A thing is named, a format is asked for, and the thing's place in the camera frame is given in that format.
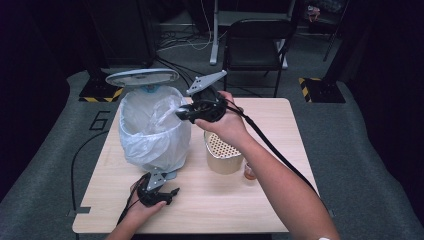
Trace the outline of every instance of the trash can lid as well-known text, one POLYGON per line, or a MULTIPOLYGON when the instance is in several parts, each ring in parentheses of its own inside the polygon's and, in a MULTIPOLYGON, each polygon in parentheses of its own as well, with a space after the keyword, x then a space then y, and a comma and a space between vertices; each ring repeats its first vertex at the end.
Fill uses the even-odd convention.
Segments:
POLYGON ((179 78, 178 72, 169 68, 137 69, 115 73, 106 82, 118 86, 146 86, 173 82, 179 78))

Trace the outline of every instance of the chair seat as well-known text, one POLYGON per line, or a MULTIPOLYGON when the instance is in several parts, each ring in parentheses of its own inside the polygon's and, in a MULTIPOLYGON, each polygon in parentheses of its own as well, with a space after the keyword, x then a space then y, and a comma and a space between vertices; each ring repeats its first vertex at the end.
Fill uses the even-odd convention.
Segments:
POLYGON ((230 70, 275 71, 282 68, 271 39, 231 39, 228 50, 230 70))

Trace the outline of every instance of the gray carpet floor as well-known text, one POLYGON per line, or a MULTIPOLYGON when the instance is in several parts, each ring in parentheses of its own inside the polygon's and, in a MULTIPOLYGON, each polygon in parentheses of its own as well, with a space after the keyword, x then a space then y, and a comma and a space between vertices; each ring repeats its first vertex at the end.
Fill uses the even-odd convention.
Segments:
MULTIPOLYGON (((343 239, 424 239, 424 229, 414 215, 401 185, 386 171, 383 162, 368 141, 360 109, 348 88, 338 82, 346 103, 307 103, 298 78, 323 77, 339 44, 323 62, 328 36, 297 34, 287 55, 289 68, 283 72, 278 97, 287 98, 319 188, 321 197, 334 214, 334 222, 343 239)), ((209 65, 211 46, 196 50, 192 46, 175 47, 158 54, 164 59, 204 74, 221 70, 222 43, 218 64, 209 65)), ((155 62, 152 67, 163 67, 155 62)), ((109 73, 126 69, 106 69, 109 73)), ((267 78, 274 79, 274 74, 267 78)), ((255 73, 229 75, 238 78, 261 78, 255 73)), ((71 93, 66 107, 36 156, 0 204, 0 239, 75 239, 72 209, 71 167, 77 205, 106 139, 107 131, 119 105, 79 102, 78 95, 89 76, 86 72, 68 78, 71 93), (94 119, 104 119, 99 130, 92 129, 94 119)), ((184 81, 171 84, 182 93, 184 81)), ((121 98, 130 89, 126 89, 121 98)), ((249 93, 229 89, 236 96, 249 93)), ((253 89, 271 94, 272 90, 253 89)), ((103 239, 104 234, 81 235, 80 239, 103 239)), ((289 239, 273 234, 273 239, 289 239)))

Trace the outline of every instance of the person's right hand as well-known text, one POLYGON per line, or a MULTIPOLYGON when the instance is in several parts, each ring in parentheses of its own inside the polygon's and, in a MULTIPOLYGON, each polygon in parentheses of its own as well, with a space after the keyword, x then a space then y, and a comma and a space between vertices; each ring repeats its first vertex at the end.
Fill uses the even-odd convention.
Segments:
MULTIPOLYGON (((237 108, 233 105, 234 99, 231 93, 224 91, 219 91, 219 93, 228 100, 228 105, 230 107, 237 108)), ((194 123, 203 130, 216 133, 222 141, 235 148, 238 148, 238 143, 240 143, 244 137, 250 136, 246 130, 243 119, 237 113, 229 109, 227 109, 225 115, 217 122, 196 119, 194 123)))

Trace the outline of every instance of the wooden table top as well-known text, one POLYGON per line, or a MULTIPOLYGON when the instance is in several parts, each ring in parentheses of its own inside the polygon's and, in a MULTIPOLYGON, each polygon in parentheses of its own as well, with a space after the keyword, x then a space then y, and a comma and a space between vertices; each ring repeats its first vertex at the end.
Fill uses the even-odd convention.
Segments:
MULTIPOLYGON (((236 98, 236 104, 248 115, 274 146, 312 183, 315 180, 287 99, 236 98)), ((81 207, 73 224, 77 233, 110 233, 125 207, 130 186, 145 172, 127 163, 119 133, 119 110, 112 123, 81 207)), ((249 132, 265 146, 248 126, 249 132)), ((190 147, 177 178, 168 181, 160 192, 180 188, 173 202, 165 206, 139 230, 139 233, 277 233, 287 232, 257 180, 239 171, 221 175, 207 165, 204 131, 192 125, 190 147)))

